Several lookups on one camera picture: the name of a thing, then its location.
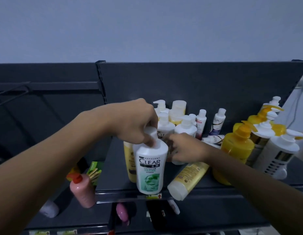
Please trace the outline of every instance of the person's right hand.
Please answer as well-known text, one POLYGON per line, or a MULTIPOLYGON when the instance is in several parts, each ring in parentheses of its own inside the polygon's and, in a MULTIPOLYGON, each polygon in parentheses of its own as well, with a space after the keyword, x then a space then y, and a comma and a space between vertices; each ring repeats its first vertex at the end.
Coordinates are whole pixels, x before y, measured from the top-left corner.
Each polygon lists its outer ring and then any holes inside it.
POLYGON ((170 134, 167 139, 173 142, 174 151, 177 151, 172 154, 173 161, 207 163, 209 157, 218 153, 217 150, 219 150, 187 133, 170 134))

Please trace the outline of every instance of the wall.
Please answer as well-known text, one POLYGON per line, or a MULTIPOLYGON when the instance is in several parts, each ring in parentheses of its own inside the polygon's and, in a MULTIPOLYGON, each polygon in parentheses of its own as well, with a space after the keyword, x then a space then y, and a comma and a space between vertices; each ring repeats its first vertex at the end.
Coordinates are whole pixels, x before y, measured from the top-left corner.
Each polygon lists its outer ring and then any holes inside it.
POLYGON ((0 0, 0 63, 100 59, 303 59, 303 0, 0 0))

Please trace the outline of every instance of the pink pump bottle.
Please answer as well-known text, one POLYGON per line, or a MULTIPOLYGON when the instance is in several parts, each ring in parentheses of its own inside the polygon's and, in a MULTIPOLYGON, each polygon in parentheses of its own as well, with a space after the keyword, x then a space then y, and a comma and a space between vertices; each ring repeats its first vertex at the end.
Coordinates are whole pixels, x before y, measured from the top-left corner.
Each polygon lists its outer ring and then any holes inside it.
POLYGON ((67 175, 73 180, 70 189, 84 208, 90 208, 96 203, 95 190, 86 174, 71 173, 67 175))

